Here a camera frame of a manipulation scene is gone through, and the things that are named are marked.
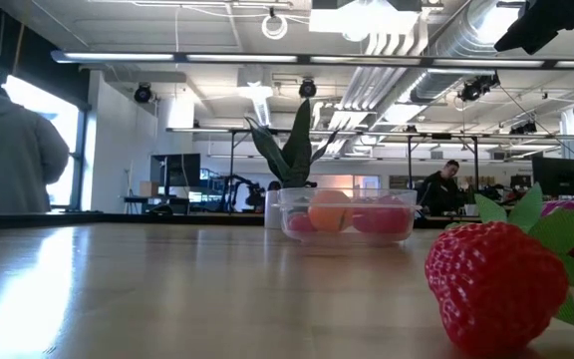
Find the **table surface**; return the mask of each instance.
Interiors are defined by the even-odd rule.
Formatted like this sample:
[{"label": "table surface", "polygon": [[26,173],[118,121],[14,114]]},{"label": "table surface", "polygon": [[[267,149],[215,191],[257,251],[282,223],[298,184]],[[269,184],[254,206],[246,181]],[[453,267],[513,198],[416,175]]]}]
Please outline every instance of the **table surface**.
[{"label": "table surface", "polygon": [[[0,230],[0,357],[457,359],[424,261],[304,247],[259,227],[95,224]],[[519,358],[574,358],[553,322]]]}]

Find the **computer monitor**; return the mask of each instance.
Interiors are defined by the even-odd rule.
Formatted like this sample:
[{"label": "computer monitor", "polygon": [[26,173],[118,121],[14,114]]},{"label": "computer monitor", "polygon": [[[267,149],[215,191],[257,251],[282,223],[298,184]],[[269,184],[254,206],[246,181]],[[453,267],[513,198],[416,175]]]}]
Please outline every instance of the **computer monitor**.
[{"label": "computer monitor", "polygon": [[574,160],[533,158],[533,179],[546,195],[574,195]]},{"label": "computer monitor", "polygon": [[154,155],[151,161],[152,180],[164,186],[165,195],[171,186],[200,186],[200,154]]}]

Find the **red strawberry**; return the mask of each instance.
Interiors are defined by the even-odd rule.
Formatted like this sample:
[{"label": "red strawberry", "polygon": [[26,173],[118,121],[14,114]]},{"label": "red strawberry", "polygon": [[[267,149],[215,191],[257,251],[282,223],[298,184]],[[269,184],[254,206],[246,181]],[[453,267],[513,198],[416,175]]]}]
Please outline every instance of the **red strawberry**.
[{"label": "red strawberry", "polygon": [[425,275],[448,337],[470,355],[525,348],[548,327],[568,293],[561,260],[503,222],[443,232],[430,249]]}]

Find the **clear plastic bowl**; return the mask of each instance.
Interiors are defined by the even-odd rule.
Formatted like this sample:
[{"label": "clear plastic bowl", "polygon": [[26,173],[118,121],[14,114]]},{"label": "clear plastic bowl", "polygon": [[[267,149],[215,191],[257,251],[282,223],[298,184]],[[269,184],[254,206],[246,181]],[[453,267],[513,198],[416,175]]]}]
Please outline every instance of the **clear plastic bowl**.
[{"label": "clear plastic bowl", "polygon": [[285,188],[278,193],[281,227],[307,244],[389,245],[414,229],[414,190]]}]

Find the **person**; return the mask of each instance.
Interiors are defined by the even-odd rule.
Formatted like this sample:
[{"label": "person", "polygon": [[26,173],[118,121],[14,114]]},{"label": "person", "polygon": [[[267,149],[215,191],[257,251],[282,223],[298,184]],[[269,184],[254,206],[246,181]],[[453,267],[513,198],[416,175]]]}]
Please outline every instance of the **person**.
[{"label": "person", "polygon": [[418,191],[418,204],[431,215],[442,215],[445,211],[457,210],[461,200],[457,195],[457,183],[453,179],[459,170],[459,163],[450,160],[444,167],[425,179]]},{"label": "person", "polygon": [[50,121],[14,104],[0,86],[0,213],[50,211],[46,185],[59,180],[69,152]]}]

